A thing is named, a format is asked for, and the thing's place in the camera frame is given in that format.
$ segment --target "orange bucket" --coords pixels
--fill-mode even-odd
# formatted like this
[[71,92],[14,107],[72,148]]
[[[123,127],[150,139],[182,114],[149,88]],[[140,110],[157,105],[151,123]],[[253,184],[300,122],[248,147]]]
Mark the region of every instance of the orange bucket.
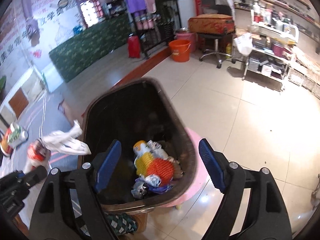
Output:
[[175,40],[169,42],[172,59],[176,62],[186,62],[190,59],[190,45],[188,40]]

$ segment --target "green tablecloth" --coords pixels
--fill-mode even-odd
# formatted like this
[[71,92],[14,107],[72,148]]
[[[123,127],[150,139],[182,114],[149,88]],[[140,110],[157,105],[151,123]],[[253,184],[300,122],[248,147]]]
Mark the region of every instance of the green tablecloth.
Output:
[[65,82],[75,78],[92,63],[127,43],[131,28],[128,15],[95,24],[49,52]]

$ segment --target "black trash can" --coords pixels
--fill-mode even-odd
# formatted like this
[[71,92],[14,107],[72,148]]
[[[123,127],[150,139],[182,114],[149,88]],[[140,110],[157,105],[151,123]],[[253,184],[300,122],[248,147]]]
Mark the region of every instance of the black trash can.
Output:
[[[160,84],[142,78],[110,90],[94,100],[84,114],[85,142],[92,154],[79,156],[78,166],[91,162],[107,150],[114,139],[121,142],[122,153],[105,190],[98,199],[105,211],[139,214],[180,197],[191,185],[196,173],[196,156],[192,142]],[[168,154],[178,159],[184,171],[182,179],[162,195],[148,195],[136,200],[131,189],[138,177],[133,165],[133,145],[139,140],[166,141],[172,145]]]

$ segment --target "blue gripper pad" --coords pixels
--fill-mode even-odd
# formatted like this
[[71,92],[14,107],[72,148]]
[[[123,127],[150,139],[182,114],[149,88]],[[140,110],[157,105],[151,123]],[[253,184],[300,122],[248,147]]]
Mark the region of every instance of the blue gripper pad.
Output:
[[99,193],[101,190],[105,189],[109,183],[111,175],[118,163],[118,160],[121,155],[121,143],[117,140],[114,140],[110,147],[108,148],[107,152],[99,153],[101,157],[107,155],[104,160],[99,160],[99,166],[97,167],[96,171],[96,178],[94,189],[96,193]]
[[221,193],[225,193],[224,172],[218,163],[219,161],[214,156],[214,150],[206,139],[201,139],[199,142],[199,154],[214,187],[219,189]]

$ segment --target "red bag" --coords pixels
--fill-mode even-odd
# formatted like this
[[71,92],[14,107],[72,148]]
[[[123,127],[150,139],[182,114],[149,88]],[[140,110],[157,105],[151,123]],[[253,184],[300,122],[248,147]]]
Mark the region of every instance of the red bag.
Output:
[[128,38],[129,57],[140,58],[140,43],[138,36]]

